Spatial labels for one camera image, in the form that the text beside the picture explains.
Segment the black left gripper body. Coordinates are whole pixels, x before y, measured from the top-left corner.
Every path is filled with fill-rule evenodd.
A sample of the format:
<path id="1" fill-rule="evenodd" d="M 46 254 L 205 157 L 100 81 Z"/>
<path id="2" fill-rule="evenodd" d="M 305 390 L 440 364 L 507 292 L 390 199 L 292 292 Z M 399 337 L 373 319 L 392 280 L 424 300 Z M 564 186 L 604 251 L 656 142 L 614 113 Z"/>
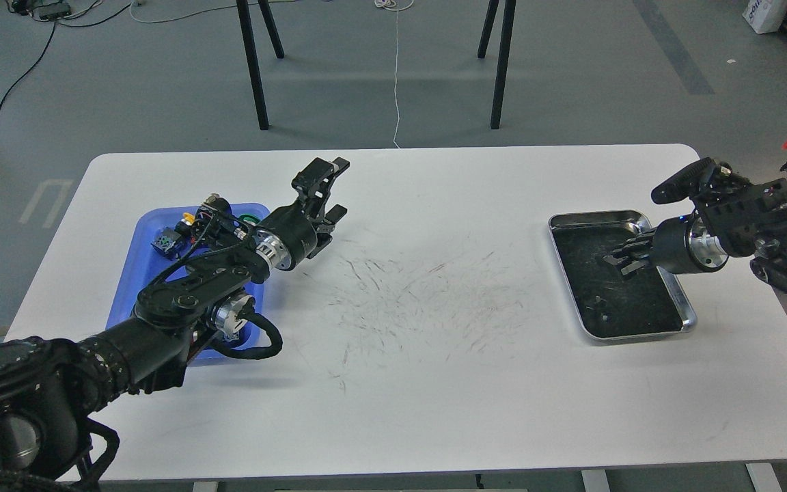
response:
<path id="1" fill-rule="evenodd" d="M 315 258 L 315 227 L 323 213 L 304 213 L 299 203 L 276 208 L 254 230 L 254 251 L 266 260 L 269 268 L 292 271 L 305 259 Z"/>

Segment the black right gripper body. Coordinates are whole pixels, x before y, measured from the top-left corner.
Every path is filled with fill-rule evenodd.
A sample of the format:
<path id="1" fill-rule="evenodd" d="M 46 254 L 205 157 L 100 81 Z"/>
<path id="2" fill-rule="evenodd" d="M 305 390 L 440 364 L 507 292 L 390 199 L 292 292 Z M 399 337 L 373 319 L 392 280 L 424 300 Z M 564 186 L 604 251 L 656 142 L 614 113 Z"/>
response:
<path id="1" fill-rule="evenodd" d="M 690 216 L 662 221 L 652 237 L 650 261 L 672 274 L 697 273 L 698 266 L 689 249 Z"/>

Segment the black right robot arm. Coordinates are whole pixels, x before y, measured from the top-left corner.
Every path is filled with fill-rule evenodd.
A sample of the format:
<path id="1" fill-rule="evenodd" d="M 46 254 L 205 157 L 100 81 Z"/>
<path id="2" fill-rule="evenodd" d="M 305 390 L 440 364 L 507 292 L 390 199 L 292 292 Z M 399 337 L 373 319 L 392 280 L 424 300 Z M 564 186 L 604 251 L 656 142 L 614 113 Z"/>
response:
<path id="1" fill-rule="evenodd" d="M 752 273 L 787 294 L 787 180 L 754 184 L 718 159 L 703 158 L 656 186 L 656 204 L 681 200 L 693 212 L 662 221 L 603 256 L 623 278 L 658 267 L 674 275 L 720 271 L 749 258 Z"/>

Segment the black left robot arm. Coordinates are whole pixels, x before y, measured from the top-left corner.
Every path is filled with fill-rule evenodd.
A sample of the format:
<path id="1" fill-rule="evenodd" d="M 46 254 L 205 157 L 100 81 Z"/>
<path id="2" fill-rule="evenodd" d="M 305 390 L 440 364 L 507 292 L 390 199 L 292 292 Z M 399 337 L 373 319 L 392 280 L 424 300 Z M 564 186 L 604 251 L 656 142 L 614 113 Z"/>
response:
<path id="1" fill-rule="evenodd" d="M 37 336 L 0 343 L 0 491 L 97 491 L 121 440 L 91 419 L 122 394 L 178 388 L 207 346 L 235 360 L 282 349 L 248 283 L 291 271 L 332 240 L 346 215 L 327 210 L 346 159 L 313 159 L 297 199 L 259 221 L 218 194 L 175 227 L 189 249 L 137 295 L 127 320 L 79 342 Z"/>

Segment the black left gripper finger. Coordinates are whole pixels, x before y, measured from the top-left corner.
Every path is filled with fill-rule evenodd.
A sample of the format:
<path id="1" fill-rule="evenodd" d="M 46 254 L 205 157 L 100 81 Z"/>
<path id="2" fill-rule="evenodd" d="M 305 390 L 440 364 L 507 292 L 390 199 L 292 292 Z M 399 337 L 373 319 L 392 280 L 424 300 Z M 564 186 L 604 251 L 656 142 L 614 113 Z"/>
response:
<path id="1" fill-rule="evenodd" d="M 338 221 L 344 217 L 348 212 L 347 208 L 337 204 L 331 210 L 325 212 L 324 217 L 318 222 L 315 227 L 316 233 L 316 246 L 312 249 L 312 254 L 320 253 L 332 241 L 332 233 L 336 228 Z"/>
<path id="2" fill-rule="evenodd" d="M 304 213 L 323 213 L 330 197 L 332 184 L 348 168 L 350 162 L 343 158 L 327 161 L 315 158 L 302 171 L 297 172 L 291 187 L 297 192 L 296 201 Z"/>

